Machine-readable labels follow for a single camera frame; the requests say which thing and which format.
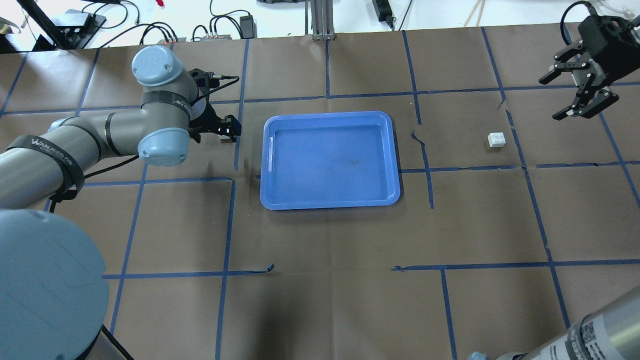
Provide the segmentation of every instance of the table surface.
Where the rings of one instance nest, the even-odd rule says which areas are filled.
[[[243,135],[205,135],[178,167],[93,177],[56,208],[104,257],[105,324],[136,359],[466,359],[541,345],[640,270],[640,72],[611,87],[621,99],[602,116],[558,122],[570,76],[537,79],[560,48],[557,24],[174,45],[188,69],[241,76],[211,101]],[[56,119],[137,108],[139,49],[0,56],[0,147]],[[397,203],[261,205],[268,118],[365,110],[393,120]],[[505,147],[488,147],[493,132]]]

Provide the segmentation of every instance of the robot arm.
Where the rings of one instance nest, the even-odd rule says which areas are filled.
[[[552,116],[556,120],[590,119],[600,113],[619,99],[609,85],[640,68],[640,16],[632,21],[599,16],[592,5],[580,3],[586,3],[590,13],[578,26],[582,38],[572,44],[566,41],[568,46],[554,55],[549,73],[538,80],[546,85],[563,72],[572,73],[578,90],[571,105]]]
[[[235,141],[241,134],[235,117],[219,118],[207,101],[219,84],[213,73],[185,71],[163,46],[142,49],[131,68],[144,86],[140,109],[61,119],[0,154],[0,209],[26,208],[51,195],[72,199],[84,171],[104,158],[138,154],[149,165],[174,166],[186,159],[190,137],[199,142],[200,133],[211,132]]]

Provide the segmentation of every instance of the metal stand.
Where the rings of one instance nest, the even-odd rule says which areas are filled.
[[[311,0],[311,27],[314,41],[333,40],[333,0]]]

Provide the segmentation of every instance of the gray robot arm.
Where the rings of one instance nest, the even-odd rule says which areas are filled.
[[[27,208],[72,186],[79,191],[83,172],[104,158],[138,154],[150,165],[173,166],[186,159],[189,137],[198,141],[200,132],[213,132],[235,140],[240,135],[237,120],[217,117],[202,95],[208,89],[196,84],[197,76],[210,73],[185,71],[169,49],[158,45],[142,49],[131,67],[144,86],[140,109],[61,119],[46,134],[21,136],[0,154],[0,209]],[[203,117],[228,126],[203,126]]]

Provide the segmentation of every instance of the black strap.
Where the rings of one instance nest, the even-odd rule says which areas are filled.
[[[55,160],[62,170],[64,182],[60,189],[51,197],[51,200],[58,201],[74,199],[77,193],[84,186],[84,174],[77,161],[66,151],[60,149],[56,144],[35,135],[22,135],[9,145],[7,150],[14,148],[31,149],[45,154]]]
[[[116,145],[113,143],[113,139],[111,138],[111,119],[113,118],[113,115],[115,115],[115,113],[110,113],[109,116],[107,116],[107,122],[104,124],[104,133],[107,136],[107,143],[111,147],[111,150],[113,150],[113,153],[118,156],[124,156],[123,154],[120,154],[118,149],[116,149]]]
[[[185,99],[180,94],[176,94],[171,91],[149,91],[142,94],[142,108],[145,104],[150,102],[163,102],[165,104],[173,105],[176,108],[184,111],[189,120],[191,120],[191,105],[189,105],[189,101]]]

